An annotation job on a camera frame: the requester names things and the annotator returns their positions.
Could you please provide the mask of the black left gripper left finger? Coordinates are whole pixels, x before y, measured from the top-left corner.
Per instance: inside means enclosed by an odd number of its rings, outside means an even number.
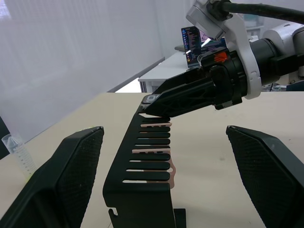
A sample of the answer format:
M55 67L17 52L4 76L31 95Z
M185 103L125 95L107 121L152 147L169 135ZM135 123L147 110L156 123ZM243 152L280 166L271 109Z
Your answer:
M95 182L104 129L76 132L29 179L0 220L2 228L79 228Z

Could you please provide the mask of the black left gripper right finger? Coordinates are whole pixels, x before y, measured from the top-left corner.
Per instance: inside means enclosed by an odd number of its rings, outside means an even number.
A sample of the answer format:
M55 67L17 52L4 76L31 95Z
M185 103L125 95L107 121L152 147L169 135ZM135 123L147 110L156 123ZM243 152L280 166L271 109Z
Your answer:
M242 183L267 228L304 226L304 164L276 137L228 126Z

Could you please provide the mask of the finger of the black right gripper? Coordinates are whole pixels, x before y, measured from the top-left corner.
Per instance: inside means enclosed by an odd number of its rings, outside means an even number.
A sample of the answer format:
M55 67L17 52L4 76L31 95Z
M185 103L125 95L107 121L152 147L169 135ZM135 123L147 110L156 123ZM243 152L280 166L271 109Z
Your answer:
M215 97L212 80L201 79L162 92L144 111L159 117L176 117L212 105Z
M212 87L212 80L207 73L196 68L165 80L153 94L178 94L183 91Z

